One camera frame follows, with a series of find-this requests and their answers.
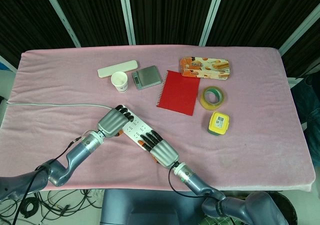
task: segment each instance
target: yellow box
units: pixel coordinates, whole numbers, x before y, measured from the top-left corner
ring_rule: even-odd
[[[229,61],[222,58],[185,56],[180,69],[184,77],[226,80],[230,75]]]
[[[208,132],[213,135],[223,135],[229,127],[229,116],[215,111],[210,119]]]

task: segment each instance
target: dark background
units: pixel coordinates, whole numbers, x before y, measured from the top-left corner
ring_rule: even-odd
[[[128,45],[120,0],[57,0],[82,47]],[[130,0],[137,45],[199,45],[211,0]],[[207,46],[279,49],[320,0],[221,0]],[[0,55],[73,48],[49,0],[0,0]],[[288,77],[320,57],[318,20],[282,57]]]

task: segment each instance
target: gray robot arm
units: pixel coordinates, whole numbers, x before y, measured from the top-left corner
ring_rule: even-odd
[[[263,191],[251,193],[246,200],[226,197],[225,194],[205,183],[184,162],[179,162],[177,151],[155,131],[141,136],[147,151],[169,172],[197,196],[208,197],[202,204],[203,212],[212,218],[234,217],[248,225],[288,225],[272,198]]]
[[[104,142],[104,138],[116,136],[123,126],[129,121],[132,122],[133,119],[128,109],[119,105],[99,121],[97,131],[92,131],[67,153],[67,167],[58,160],[51,159],[40,166],[44,168],[41,171],[36,170],[15,177],[0,177],[0,202],[5,198],[15,200],[21,198],[33,178],[30,193],[42,190],[48,181],[57,187],[64,185],[75,169]]]

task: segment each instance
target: robot finger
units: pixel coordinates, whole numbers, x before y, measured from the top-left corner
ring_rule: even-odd
[[[124,114],[124,116],[128,119],[131,116],[131,113],[127,112],[127,113]]]
[[[123,107],[124,107],[124,106],[122,106],[122,105],[118,105],[118,106],[115,107],[115,109],[119,111],[119,110],[122,109]]]
[[[140,135],[140,137],[146,142],[146,144],[148,146],[150,146],[151,148],[153,148],[155,146],[155,144],[149,139],[147,138],[146,136],[144,135]]]
[[[152,136],[150,133],[146,133],[145,134],[155,145],[157,145],[159,143],[159,141],[154,137]]]
[[[124,107],[119,112],[124,114],[124,113],[128,112],[128,108]]]
[[[128,117],[128,120],[129,120],[130,122],[132,122],[134,119],[135,119],[135,117],[132,116],[132,115]]]
[[[154,130],[151,130],[151,133],[161,142],[163,138]]]
[[[139,140],[138,143],[141,145],[141,147],[145,148],[148,152],[151,151],[151,147],[148,146],[148,144],[146,144],[144,141]]]

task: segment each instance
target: white paper cup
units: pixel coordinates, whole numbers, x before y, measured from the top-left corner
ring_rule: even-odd
[[[120,93],[124,93],[128,90],[128,76],[123,71],[117,71],[112,74],[111,83]]]

